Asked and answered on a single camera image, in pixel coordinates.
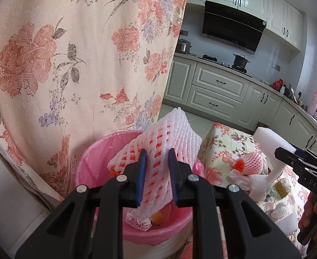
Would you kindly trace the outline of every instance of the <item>gas stove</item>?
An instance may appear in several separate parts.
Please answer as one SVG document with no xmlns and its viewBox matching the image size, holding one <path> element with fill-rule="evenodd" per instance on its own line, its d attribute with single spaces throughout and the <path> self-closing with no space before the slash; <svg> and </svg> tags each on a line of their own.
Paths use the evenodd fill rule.
<svg viewBox="0 0 317 259">
<path fill-rule="evenodd" d="M 235 70 L 236 72 L 242 73 L 242 74 L 246 75 L 247 77 L 252 78 L 250 75 L 247 75 L 247 70 L 246 69 L 241 68 L 241 67 L 239 67 L 237 65 L 234 65 L 234 64 L 230 65 L 230 64 L 227 64 L 227 63 L 224 63 L 224 62 L 217 61 L 216 57 L 211 57 L 211 56 L 209 56 L 207 54 L 204 54 L 203 57 L 198 57 L 198 58 L 210 61 L 212 63 L 216 63 L 216 64 L 221 65 L 223 67 L 227 67 L 229 69 Z"/>
</svg>

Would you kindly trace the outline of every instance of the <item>electrical outlet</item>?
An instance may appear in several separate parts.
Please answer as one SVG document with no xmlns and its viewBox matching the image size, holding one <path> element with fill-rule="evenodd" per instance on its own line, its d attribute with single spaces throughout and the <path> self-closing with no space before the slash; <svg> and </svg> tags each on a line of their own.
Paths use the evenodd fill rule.
<svg viewBox="0 0 317 259">
<path fill-rule="evenodd" d="M 272 64 L 272 68 L 274 68 L 274 69 L 277 70 L 277 71 L 280 71 L 281 66 L 280 66 L 280 65 L 277 65 L 277 64 L 275 64 L 275 63 L 273 63 L 273 64 Z"/>
</svg>

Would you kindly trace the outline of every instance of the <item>floral curtain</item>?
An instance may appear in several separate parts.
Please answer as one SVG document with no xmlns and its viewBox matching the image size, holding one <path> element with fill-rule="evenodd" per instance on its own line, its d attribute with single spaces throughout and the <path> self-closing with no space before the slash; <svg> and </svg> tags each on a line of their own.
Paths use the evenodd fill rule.
<svg viewBox="0 0 317 259">
<path fill-rule="evenodd" d="M 186 1 L 0 0 L 0 152 L 33 188 L 62 200 L 90 144 L 157 121 Z"/>
</svg>

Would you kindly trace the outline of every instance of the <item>white foam block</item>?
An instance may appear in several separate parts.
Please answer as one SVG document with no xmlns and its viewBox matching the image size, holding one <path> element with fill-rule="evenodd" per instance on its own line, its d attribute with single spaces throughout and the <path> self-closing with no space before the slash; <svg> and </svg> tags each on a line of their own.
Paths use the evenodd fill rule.
<svg viewBox="0 0 317 259">
<path fill-rule="evenodd" d="M 289 236 L 298 229 L 298 215 L 293 212 L 282 219 L 277 220 L 275 224 L 286 236 Z"/>
<path fill-rule="evenodd" d="M 259 143 L 259 149 L 269 158 L 273 163 L 280 162 L 275 158 L 275 150 L 282 147 L 291 153 L 295 153 L 296 148 L 289 142 L 280 137 L 276 132 L 270 128 L 258 127 L 253 134 L 253 139 Z"/>
<path fill-rule="evenodd" d="M 280 137 L 276 132 L 270 128 L 258 127 L 253 134 L 253 139 L 259 143 L 259 149 L 268 157 L 268 159 L 275 165 L 270 173 L 268 183 L 273 182 L 286 167 L 286 164 L 275 158 L 275 150 L 279 147 L 286 149 L 291 153 L 295 153 L 296 148 L 289 142 Z"/>
</svg>

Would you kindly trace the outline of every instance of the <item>floor tile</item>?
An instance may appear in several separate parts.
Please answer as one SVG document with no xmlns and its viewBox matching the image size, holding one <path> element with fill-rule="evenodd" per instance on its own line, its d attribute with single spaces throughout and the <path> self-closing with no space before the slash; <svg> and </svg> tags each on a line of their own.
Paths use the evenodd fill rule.
<svg viewBox="0 0 317 259">
<path fill-rule="evenodd" d="M 158 119 L 164 117 L 170 111 L 173 110 L 173 107 L 162 104 L 160 113 L 158 115 Z M 190 123 L 192 129 L 202 138 L 204 139 L 205 136 L 209 133 L 212 125 L 214 124 L 213 121 L 207 120 L 195 114 L 185 112 L 188 122 Z"/>
<path fill-rule="evenodd" d="M 197 133 L 202 138 L 202 140 L 204 140 L 204 138 L 210 131 L 210 129 L 207 129 L 205 127 L 198 126 L 192 123 L 190 125 L 191 125 L 191 128 L 194 130 L 194 132 Z"/>
<path fill-rule="evenodd" d="M 173 109 L 174 109 L 174 107 L 172 107 L 172 106 L 165 105 L 165 104 L 161 105 L 161 111 L 166 113 L 166 114 L 169 113 L 170 111 L 172 111 Z"/>
</svg>

